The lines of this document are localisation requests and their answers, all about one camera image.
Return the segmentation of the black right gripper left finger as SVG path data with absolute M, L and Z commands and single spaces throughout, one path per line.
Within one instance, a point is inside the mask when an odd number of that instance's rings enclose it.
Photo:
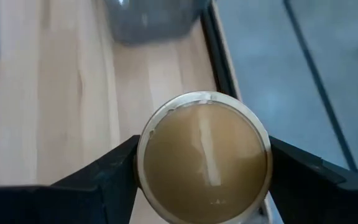
M 0 187 L 0 224 L 129 224 L 139 139 L 130 137 L 52 185 Z

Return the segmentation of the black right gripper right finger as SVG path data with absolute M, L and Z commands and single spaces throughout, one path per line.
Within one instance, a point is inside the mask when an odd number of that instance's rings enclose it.
M 358 224 L 358 173 L 274 137 L 270 193 L 285 224 Z

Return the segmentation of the grey plastic container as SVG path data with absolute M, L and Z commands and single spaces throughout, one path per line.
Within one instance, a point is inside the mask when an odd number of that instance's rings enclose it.
M 104 0 L 113 39 L 142 45 L 187 35 L 211 0 Z

